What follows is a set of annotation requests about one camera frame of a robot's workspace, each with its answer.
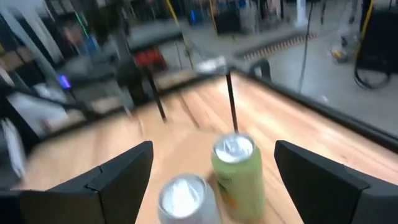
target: black stand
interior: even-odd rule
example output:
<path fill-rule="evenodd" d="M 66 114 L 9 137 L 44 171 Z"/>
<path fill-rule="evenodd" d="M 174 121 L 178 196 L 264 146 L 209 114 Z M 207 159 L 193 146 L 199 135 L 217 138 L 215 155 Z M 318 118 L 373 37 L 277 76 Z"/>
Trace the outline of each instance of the black stand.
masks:
<path fill-rule="evenodd" d="M 149 84 L 150 84 L 150 88 L 152 89 L 152 92 L 154 94 L 154 98 L 155 98 L 157 107 L 159 109 L 160 115 L 162 116 L 163 121 L 166 122 L 167 121 L 166 114 L 164 113 L 162 102 L 160 101 L 159 93 L 158 93 L 158 91 L 156 89 L 154 77 L 152 76 L 152 74 L 148 75 L 148 81 L 149 81 Z"/>
<path fill-rule="evenodd" d="M 235 109 L 235 100 L 234 100 L 234 92 L 232 87 L 232 79 L 231 72 L 226 74 L 226 84 L 228 87 L 228 96 L 229 96 L 229 105 L 231 106 L 231 114 L 232 114 L 232 123 L 234 124 L 234 131 L 238 133 L 238 120 L 236 119 L 236 109 Z"/>

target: wooden table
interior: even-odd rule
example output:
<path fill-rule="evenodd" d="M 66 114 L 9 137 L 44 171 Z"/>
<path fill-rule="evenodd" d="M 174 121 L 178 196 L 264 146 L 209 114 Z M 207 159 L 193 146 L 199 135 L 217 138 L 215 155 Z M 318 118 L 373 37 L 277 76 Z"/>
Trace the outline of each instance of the wooden table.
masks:
<path fill-rule="evenodd" d="M 302 223 L 274 161 L 274 144 L 284 139 L 380 179 L 398 184 L 398 155 L 312 110 L 247 79 L 233 76 L 239 130 L 261 149 L 267 195 L 260 223 Z M 224 78 L 162 99 L 164 123 L 155 104 L 132 116 L 116 116 L 37 147 L 20 189 L 49 189 L 139 144 L 154 143 L 154 163 L 136 223 L 159 223 L 157 199 L 173 176 L 193 172 L 214 184 L 210 155 L 214 142 L 233 130 Z M 220 197 L 223 223 L 226 217 Z"/>

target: aluminum can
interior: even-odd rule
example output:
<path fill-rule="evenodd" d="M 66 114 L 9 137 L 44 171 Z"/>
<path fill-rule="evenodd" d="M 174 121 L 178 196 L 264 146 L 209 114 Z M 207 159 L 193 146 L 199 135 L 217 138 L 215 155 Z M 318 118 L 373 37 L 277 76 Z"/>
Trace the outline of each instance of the aluminum can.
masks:
<path fill-rule="evenodd" d="M 215 195 L 210 185 L 195 174 L 181 174 L 160 191 L 161 224 L 221 224 Z"/>
<path fill-rule="evenodd" d="M 262 159 L 252 138 L 236 133 L 223 136 L 214 146 L 211 163 L 231 218 L 262 220 L 266 205 Z"/>

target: can top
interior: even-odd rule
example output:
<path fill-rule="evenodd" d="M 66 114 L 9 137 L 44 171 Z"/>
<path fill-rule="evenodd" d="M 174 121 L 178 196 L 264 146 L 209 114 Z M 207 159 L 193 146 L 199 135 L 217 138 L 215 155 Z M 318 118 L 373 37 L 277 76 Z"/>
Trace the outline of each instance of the can top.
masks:
<path fill-rule="evenodd" d="M 223 162 L 239 163 L 249 159 L 254 151 L 254 141 L 247 134 L 228 134 L 218 140 L 214 153 Z"/>
<path fill-rule="evenodd" d="M 203 204 L 206 184 L 194 174 L 182 174 L 170 180 L 159 195 L 159 207 L 173 218 L 185 218 Z"/>

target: silver can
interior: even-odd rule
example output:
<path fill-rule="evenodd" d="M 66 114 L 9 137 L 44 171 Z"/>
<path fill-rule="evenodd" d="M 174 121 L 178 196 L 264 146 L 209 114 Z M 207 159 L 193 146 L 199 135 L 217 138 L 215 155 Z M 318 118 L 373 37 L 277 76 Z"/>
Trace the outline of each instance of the silver can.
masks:
<path fill-rule="evenodd" d="M 210 185 L 195 174 L 181 174 L 160 191 L 161 224 L 221 224 L 215 195 Z"/>

